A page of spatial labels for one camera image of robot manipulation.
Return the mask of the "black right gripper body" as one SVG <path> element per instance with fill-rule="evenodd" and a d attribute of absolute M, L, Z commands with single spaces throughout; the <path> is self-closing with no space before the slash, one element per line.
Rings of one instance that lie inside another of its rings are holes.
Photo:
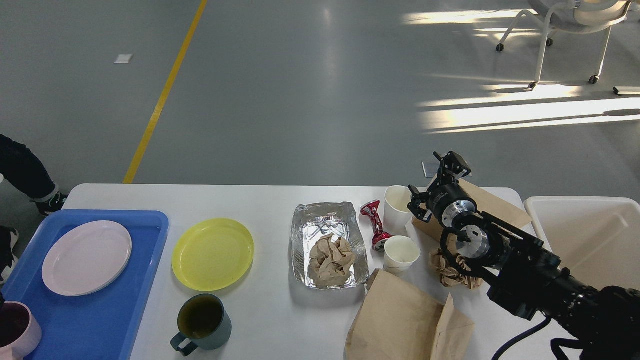
<path fill-rule="evenodd" d="M 466 192 L 459 184 L 430 187 L 421 196 L 425 203 L 423 223 L 439 221 L 441 224 L 452 224 L 455 218 L 466 212 Z"/>

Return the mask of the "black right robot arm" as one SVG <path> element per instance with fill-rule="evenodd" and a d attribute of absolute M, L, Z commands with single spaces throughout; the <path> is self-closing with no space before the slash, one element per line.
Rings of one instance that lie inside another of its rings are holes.
<path fill-rule="evenodd" d="M 636 289 L 610 285 L 601 290 L 576 280 L 544 242 L 480 211 L 460 180 L 471 173 L 464 158 L 450 151 L 435 152 L 436 175 L 420 191 L 408 187 L 407 209 L 423 223 L 442 227 L 441 250 L 462 276 L 489 284 L 487 296 L 510 314 L 530 321 L 541 312 L 539 325 L 512 338 L 493 358 L 556 321 L 571 338 L 553 338 L 551 352 L 566 360 L 564 349 L 581 350 L 581 360 L 637 360 L 640 352 L 640 299 Z"/>

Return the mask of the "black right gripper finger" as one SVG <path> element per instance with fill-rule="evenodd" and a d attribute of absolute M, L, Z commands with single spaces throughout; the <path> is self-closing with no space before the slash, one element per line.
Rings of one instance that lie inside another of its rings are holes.
<path fill-rule="evenodd" d="M 438 152 L 434 152 L 433 155 L 439 163 L 438 171 L 433 178 L 433 185 L 436 187 L 457 185 L 462 178 L 470 176 L 472 173 L 471 167 L 459 153 L 449 151 L 441 156 Z"/>
<path fill-rule="evenodd" d="M 407 204 L 407 209 L 413 214 L 414 218 L 422 221 L 423 223 L 430 223 L 433 217 L 432 210 L 428 207 L 428 201 L 431 196 L 433 185 L 426 186 L 423 191 L 414 185 L 408 185 L 407 189 L 410 192 L 410 202 Z"/>

